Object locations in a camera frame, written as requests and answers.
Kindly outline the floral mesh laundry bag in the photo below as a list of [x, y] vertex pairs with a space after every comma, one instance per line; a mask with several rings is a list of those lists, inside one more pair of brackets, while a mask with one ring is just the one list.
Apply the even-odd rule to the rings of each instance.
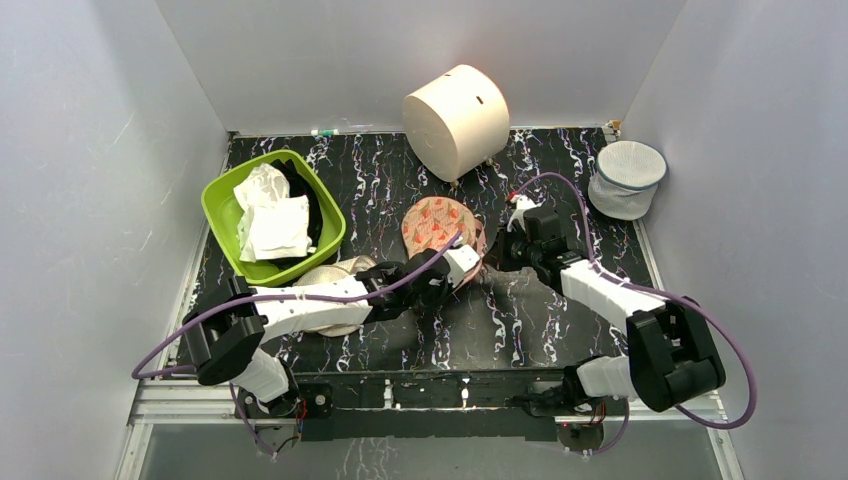
[[425, 249], [441, 250], [456, 235], [454, 245], [472, 246], [481, 256], [486, 249], [484, 225], [464, 204], [447, 197], [425, 197], [402, 220], [402, 239], [409, 259]]

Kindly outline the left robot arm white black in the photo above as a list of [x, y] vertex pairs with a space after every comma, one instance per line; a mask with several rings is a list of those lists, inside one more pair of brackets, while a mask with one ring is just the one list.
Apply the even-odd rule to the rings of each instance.
[[301, 399], [291, 367], [264, 351], [292, 333], [340, 330], [390, 321], [408, 310], [436, 306], [479, 265], [470, 246], [426, 249], [406, 263], [382, 262], [322, 283], [250, 287], [233, 278], [222, 303], [184, 319], [181, 342], [203, 386], [230, 383], [260, 410], [289, 416]]

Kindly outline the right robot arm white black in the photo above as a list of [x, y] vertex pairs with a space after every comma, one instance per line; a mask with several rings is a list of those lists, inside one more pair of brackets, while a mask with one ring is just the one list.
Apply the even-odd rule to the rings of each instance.
[[663, 412], [724, 385], [723, 362], [703, 316], [626, 287], [571, 249], [554, 209], [518, 196], [486, 262], [504, 272], [532, 269], [541, 283], [626, 337], [623, 356], [593, 356], [565, 367], [561, 385], [540, 395], [550, 404], [587, 414], [603, 397], [619, 397]]

